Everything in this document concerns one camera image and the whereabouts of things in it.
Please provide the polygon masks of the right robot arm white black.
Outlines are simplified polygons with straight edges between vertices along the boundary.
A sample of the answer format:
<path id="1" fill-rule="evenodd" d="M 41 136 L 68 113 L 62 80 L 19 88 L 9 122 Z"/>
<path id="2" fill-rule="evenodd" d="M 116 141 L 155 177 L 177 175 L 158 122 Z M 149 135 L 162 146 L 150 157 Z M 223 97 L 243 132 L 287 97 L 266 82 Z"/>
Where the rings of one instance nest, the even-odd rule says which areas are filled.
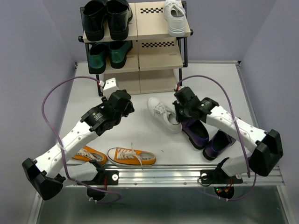
<path id="1" fill-rule="evenodd" d="M 233 116 L 233 112 L 226 111 L 210 98 L 199 100 L 189 87 L 179 88 L 174 96 L 177 121 L 200 120 L 223 131 L 246 148 L 242 156 L 223 159 L 208 177 L 226 182 L 250 171 L 266 177 L 282 158 L 282 141 L 278 131 L 256 128 Z"/>

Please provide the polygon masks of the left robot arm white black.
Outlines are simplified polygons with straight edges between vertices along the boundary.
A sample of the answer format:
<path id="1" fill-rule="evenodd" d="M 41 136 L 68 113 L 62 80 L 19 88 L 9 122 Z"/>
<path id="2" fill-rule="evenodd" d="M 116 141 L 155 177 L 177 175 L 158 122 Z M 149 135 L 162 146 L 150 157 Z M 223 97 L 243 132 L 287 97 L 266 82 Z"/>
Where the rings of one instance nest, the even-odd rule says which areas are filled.
<path id="1" fill-rule="evenodd" d="M 22 167 L 26 178 L 42 199 L 52 199 L 73 182 L 84 186 L 111 182 L 109 174 L 96 160 L 74 167 L 72 172 L 64 167 L 83 146 L 118 125 L 122 117 L 132 112 L 131 95 L 126 90 L 117 90 L 109 97 L 103 97 L 102 104 L 86 112 L 60 143 L 35 159 L 24 160 Z"/>

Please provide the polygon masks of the white sneaker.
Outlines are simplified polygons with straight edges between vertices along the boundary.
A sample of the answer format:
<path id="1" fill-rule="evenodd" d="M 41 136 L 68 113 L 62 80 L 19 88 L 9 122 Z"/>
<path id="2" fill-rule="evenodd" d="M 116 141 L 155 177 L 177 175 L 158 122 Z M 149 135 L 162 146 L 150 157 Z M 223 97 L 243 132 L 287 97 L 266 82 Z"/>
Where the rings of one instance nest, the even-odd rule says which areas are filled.
<path id="1" fill-rule="evenodd" d="M 186 12 L 177 0 L 166 0 L 163 15 L 168 23 L 169 35 L 183 37 L 185 35 Z"/>
<path id="2" fill-rule="evenodd" d="M 182 131 L 182 125 L 177 122 L 175 112 L 158 98 L 149 98 L 147 100 L 147 109 L 152 117 L 169 132 L 177 134 Z"/>

